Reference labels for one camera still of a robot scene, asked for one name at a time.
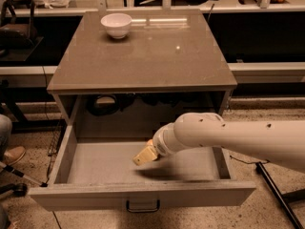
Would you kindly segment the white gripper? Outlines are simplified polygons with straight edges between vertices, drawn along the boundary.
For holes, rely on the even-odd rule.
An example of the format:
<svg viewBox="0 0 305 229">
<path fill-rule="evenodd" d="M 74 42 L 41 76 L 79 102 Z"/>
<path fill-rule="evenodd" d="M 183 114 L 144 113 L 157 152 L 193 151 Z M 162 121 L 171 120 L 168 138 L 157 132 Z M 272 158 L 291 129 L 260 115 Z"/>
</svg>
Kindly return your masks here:
<svg viewBox="0 0 305 229">
<path fill-rule="evenodd" d="M 145 147 L 132 160 L 135 165 L 140 166 L 156 160 L 158 154 L 170 156 L 186 149 L 187 146 L 178 139 L 177 125 L 170 123 L 161 127 L 153 135 L 152 146 Z"/>
</svg>

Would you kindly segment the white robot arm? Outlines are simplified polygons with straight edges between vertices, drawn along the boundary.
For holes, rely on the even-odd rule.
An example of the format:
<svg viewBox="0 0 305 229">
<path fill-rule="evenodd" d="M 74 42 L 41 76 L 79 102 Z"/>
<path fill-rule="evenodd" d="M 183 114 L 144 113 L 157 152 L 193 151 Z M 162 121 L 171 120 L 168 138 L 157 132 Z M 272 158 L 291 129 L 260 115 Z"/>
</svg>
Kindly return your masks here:
<svg viewBox="0 0 305 229">
<path fill-rule="evenodd" d="M 221 147 L 304 173 L 305 121 L 226 121 L 214 113 L 183 114 L 158 129 L 133 162 L 142 165 L 199 147 Z"/>
</svg>

